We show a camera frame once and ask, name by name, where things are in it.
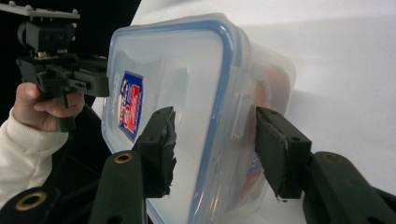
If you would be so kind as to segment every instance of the sticker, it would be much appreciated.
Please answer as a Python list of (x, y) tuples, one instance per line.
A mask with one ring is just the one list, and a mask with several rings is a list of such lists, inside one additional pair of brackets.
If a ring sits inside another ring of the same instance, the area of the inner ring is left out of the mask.
[(139, 131), (143, 101), (143, 77), (125, 72), (120, 88), (119, 127), (134, 143)]

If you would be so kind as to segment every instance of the plastic food container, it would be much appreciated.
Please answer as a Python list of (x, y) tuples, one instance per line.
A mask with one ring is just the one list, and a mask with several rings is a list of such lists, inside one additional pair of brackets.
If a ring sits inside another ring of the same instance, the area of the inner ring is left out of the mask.
[(102, 123), (109, 148), (131, 149), (154, 111), (176, 111), (174, 181), (169, 196), (147, 200), (154, 223), (240, 223), (260, 205), (255, 107), (285, 113), (295, 71), (253, 46), (222, 14), (114, 33)]

